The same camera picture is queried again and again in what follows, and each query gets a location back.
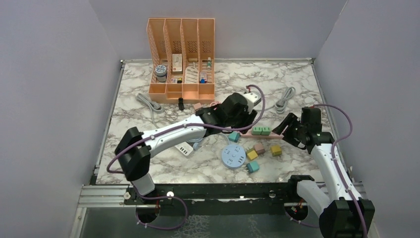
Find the green plug adapter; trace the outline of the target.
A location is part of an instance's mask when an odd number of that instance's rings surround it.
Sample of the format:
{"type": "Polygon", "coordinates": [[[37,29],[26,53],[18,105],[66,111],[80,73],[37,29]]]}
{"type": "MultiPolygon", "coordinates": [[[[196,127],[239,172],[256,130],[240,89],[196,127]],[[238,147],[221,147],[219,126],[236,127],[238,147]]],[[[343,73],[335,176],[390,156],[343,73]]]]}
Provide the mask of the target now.
{"type": "Polygon", "coordinates": [[[267,127],[267,126],[261,127],[261,135],[269,136],[270,134],[271,134],[270,127],[267,127]]]}
{"type": "Polygon", "coordinates": [[[262,131],[263,131],[262,127],[260,127],[260,126],[254,126],[252,128],[251,134],[252,135],[261,135],[262,134],[262,131]]]}

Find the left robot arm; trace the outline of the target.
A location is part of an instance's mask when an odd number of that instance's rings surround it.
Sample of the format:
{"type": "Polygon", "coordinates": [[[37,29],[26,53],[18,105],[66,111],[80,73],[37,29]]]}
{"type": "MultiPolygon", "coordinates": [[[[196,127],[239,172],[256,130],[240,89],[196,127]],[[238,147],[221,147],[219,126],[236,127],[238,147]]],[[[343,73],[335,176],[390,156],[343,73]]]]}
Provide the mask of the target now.
{"type": "Polygon", "coordinates": [[[151,203],[156,196],[155,183],[149,174],[151,158],[188,140],[222,131],[248,131],[261,118],[254,109],[258,104],[265,104],[261,94],[233,93],[222,103],[202,107],[195,114],[169,126],[144,132],[132,127],[117,145],[114,159],[119,162],[126,180],[136,188],[138,199],[151,203]]]}

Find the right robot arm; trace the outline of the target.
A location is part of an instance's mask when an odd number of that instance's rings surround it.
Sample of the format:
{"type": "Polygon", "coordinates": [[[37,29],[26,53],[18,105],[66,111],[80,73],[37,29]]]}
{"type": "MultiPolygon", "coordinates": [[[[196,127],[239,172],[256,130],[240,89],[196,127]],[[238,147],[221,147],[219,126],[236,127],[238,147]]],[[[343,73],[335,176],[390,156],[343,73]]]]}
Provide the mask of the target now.
{"type": "Polygon", "coordinates": [[[337,140],[322,130],[319,105],[303,107],[301,116],[289,113],[272,130],[292,146],[303,149],[316,162],[326,192],[315,181],[303,176],[290,178],[286,196],[293,202],[301,198],[318,216],[318,226],[325,238],[366,238],[374,216],[372,201],[365,199],[346,173],[337,151],[337,140]]]}

